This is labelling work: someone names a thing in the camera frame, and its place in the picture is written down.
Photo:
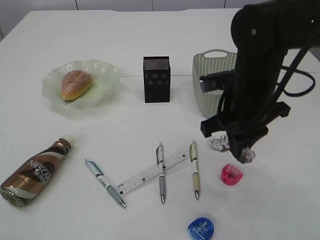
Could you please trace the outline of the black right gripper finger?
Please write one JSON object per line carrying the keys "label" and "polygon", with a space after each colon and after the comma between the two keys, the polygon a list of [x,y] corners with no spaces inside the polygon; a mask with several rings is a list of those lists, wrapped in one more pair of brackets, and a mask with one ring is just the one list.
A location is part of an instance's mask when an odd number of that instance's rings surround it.
{"label": "black right gripper finger", "polygon": [[260,135],[253,135],[249,138],[249,141],[248,141],[248,144],[247,144],[247,147],[248,148],[252,148],[254,146],[254,144],[259,141],[261,138],[263,138],[265,135],[264,134],[260,134]]}
{"label": "black right gripper finger", "polygon": [[227,132],[229,150],[236,160],[240,160],[243,149],[248,147],[248,135],[244,133]]}

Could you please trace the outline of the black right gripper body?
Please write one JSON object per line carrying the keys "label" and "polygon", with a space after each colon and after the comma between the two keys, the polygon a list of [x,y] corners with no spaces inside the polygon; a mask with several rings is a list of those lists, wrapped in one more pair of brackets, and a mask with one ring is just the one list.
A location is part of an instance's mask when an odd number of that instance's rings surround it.
{"label": "black right gripper body", "polygon": [[277,74],[235,74],[233,84],[222,90],[216,115],[200,124],[204,137],[218,131],[247,134],[247,141],[254,135],[266,135],[267,125],[278,117],[287,117],[291,110],[278,101],[278,79]]}

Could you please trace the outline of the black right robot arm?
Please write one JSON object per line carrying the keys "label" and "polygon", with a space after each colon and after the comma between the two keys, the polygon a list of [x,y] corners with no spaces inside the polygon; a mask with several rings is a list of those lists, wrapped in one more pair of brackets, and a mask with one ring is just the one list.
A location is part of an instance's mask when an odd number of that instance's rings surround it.
{"label": "black right robot arm", "polygon": [[240,163],[253,160],[252,146],[268,134],[268,124],[285,118],[290,106],[279,101],[310,48],[320,45],[317,0],[271,0],[248,4],[231,22],[237,48],[235,68],[203,75],[203,92],[221,90],[216,115],[201,122],[205,137],[225,131],[229,151]]}

